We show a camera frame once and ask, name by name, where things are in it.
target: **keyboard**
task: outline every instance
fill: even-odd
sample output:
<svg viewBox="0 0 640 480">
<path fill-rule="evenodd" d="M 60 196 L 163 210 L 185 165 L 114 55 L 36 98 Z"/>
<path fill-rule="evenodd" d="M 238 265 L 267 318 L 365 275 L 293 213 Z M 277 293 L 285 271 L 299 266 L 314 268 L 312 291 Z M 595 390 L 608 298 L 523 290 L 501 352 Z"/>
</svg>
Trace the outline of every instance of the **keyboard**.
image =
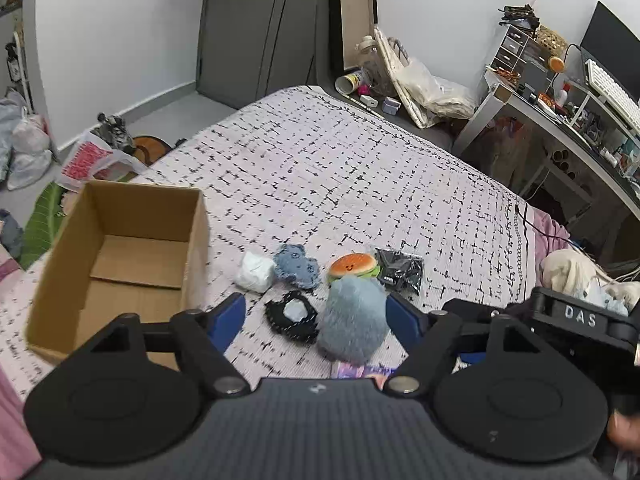
<svg viewBox="0 0 640 480">
<path fill-rule="evenodd" d="M 587 76 L 589 85 L 599 94 L 604 95 L 607 103 L 620 114 L 636 132 L 640 133 L 640 108 L 620 85 L 599 66 L 593 59 L 588 59 Z"/>
</svg>

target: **computer monitor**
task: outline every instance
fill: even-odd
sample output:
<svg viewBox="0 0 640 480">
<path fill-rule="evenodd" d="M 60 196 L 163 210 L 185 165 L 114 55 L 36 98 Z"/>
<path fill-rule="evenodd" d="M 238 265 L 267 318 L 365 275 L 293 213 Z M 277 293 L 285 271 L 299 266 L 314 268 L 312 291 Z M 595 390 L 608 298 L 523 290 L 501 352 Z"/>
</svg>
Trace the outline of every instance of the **computer monitor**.
<svg viewBox="0 0 640 480">
<path fill-rule="evenodd" d="M 631 98 L 640 99 L 640 40 L 602 2 L 580 43 Z"/>
</svg>

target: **patterned bedsheet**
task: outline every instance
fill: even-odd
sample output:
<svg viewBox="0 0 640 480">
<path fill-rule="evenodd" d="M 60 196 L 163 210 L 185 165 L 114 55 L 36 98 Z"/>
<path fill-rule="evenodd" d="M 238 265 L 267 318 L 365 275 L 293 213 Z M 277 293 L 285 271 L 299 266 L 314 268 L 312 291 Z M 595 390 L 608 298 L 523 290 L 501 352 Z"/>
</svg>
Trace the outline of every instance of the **patterned bedsheet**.
<svg viewBox="0 0 640 480">
<path fill-rule="evenodd" d="M 430 142 L 310 87 L 281 90 L 200 132 L 138 182 L 203 190 L 209 216 L 207 306 L 237 290 L 243 251 L 301 243 L 321 269 L 351 251 L 420 254 L 423 311 L 451 298 L 494 306 L 527 297 L 535 282 L 532 211 L 501 184 Z M 40 261 L 0 303 L 0 365 L 21 396 L 50 366 L 26 350 L 22 329 Z M 288 286 L 246 293 L 247 318 L 226 357 L 255 386 L 264 376 L 325 378 L 316 346 L 271 332 L 264 303 Z M 325 283 L 309 299 L 321 311 Z M 396 366 L 389 335 L 372 362 Z"/>
</svg>

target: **baseboard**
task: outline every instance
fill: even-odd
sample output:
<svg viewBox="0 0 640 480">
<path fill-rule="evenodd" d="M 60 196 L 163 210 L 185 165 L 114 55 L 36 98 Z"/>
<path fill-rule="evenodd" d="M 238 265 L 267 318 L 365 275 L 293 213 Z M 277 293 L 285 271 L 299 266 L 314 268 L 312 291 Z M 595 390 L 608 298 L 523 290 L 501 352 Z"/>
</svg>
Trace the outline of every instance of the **baseboard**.
<svg viewBox="0 0 640 480">
<path fill-rule="evenodd" d="M 147 99 L 144 99 L 129 108 L 124 108 L 119 112 L 116 112 L 115 115 L 119 115 L 125 120 L 126 124 L 131 124 L 137 120 L 140 120 L 142 117 L 148 116 L 150 113 L 159 110 L 160 108 L 167 106 L 168 104 L 181 99 L 196 90 L 196 82 L 189 81 L 187 83 L 181 83 L 179 85 L 174 86 L 173 88 L 169 88 L 163 92 L 159 92 Z M 87 129 L 90 130 L 95 128 L 98 124 L 93 124 L 89 126 Z M 68 140 L 60 147 L 57 148 L 57 152 L 60 154 L 60 160 L 64 162 L 66 155 L 69 153 L 69 149 L 76 143 L 76 140 L 79 139 L 80 135 L 77 134 L 72 139 Z"/>
</svg>

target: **large green leaf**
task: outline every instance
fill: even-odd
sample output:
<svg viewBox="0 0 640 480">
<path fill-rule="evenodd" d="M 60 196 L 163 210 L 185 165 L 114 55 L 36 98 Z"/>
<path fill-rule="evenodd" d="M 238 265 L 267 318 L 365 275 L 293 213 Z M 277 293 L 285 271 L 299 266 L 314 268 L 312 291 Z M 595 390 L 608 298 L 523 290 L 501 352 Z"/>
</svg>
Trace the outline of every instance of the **large green leaf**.
<svg viewBox="0 0 640 480">
<path fill-rule="evenodd" d="M 60 199 L 65 191 L 58 184 L 49 184 L 36 201 L 33 214 L 24 228 L 20 266 L 28 269 L 51 247 L 64 216 Z"/>
</svg>

